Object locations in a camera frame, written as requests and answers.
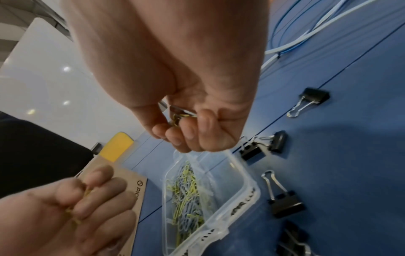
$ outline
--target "plastic container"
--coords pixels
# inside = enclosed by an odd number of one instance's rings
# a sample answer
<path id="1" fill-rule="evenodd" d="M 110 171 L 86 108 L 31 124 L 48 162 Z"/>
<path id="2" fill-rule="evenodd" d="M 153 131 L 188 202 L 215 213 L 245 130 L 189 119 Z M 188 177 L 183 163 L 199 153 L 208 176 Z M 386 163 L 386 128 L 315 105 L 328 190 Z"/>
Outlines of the plastic container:
<path id="1" fill-rule="evenodd" d="M 204 224 L 176 247 L 172 191 L 168 188 L 184 162 L 189 161 L 197 180 Z M 229 234 L 229 226 L 260 198 L 260 189 L 244 164 L 230 151 L 175 154 L 163 183 L 163 254 L 200 256 L 211 243 Z"/>

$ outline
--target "blue tabletop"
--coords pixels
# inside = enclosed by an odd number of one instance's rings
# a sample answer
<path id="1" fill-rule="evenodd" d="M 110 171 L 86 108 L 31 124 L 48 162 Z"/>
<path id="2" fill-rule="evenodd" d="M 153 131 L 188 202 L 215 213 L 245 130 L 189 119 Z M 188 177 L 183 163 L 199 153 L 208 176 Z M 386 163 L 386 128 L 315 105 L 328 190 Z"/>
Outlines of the blue tabletop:
<path id="1" fill-rule="evenodd" d="M 347 8 L 360 2 L 351 1 Z M 320 9 L 307 12 L 286 40 L 300 35 L 332 3 L 336 1 L 324 0 Z M 275 1 L 271 24 L 291 4 Z M 262 197 L 205 255 L 274 255 L 283 220 L 274 219 L 267 204 L 260 175 L 269 168 L 306 204 L 307 211 L 288 219 L 309 232 L 317 254 L 403 255 L 404 14 L 404 1 L 377 1 L 325 29 L 263 74 L 244 133 L 268 136 L 286 130 L 289 141 L 282 155 L 251 161 Z M 287 118 L 305 87 L 328 90 L 331 99 L 296 119 Z M 149 178 L 133 255 L 161 255 L 162 179 L 173 162 L 173 148 L 147 135 L 140 142 L 124 163 Z"/>

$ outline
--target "cardboard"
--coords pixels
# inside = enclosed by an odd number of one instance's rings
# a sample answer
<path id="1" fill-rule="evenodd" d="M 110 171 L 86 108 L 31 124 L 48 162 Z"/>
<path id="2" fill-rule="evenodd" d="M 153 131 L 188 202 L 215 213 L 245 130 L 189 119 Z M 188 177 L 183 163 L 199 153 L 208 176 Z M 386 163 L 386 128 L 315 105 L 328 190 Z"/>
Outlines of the cardboard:
<path id="1" fill-rule="evenodd" d="M 145 196 L 145 188 L 146 188 L 146 181 L 147 179 L 134 171 L 125 169 L 121 167 L 119 164 L 112 163 L 101 156 L 96 156 L 91 160 L 87 166 L 83 169 L 80 173 L 79 178 L 85 177 L 88 173 L 92 172 L 96 168 L 103 166 L 103 165 L 111 165 L 114 168 L 114 177 L 120 177 L 127 181 L 128 191 L 132 191 L 138 197 L 135 206 L 133 207 L 133 211 L 136 213 L 137 221 L 139 222 L 140 210 L 142 209 L 143 198 Z M 120 256 L 131 256 L 132 248 L 134 246 L 134 240 L 136 235 L 136 229 L 138 225 L 135 226 L 134 231 L 132 232 L 131 236 L 129 237 L 127 243 L 122 248 L 121 252 L 119 253 Z"/>

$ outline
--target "person's left hand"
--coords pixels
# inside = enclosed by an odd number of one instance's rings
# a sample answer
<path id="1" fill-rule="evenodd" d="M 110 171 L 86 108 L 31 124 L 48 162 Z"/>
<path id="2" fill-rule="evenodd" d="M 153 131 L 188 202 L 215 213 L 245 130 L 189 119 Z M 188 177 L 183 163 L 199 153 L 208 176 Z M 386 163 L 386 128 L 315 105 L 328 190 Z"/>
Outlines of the person's left hand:
<path id="1" fill-rule="evenodd" d="M 83 181 L 64 179 L 1 199 L 0 255 L 118 255 L 136 224 L 137 197 L 112 177 L 105 166 Z M 94 190 L 83 198 L 86 187 Z"/>

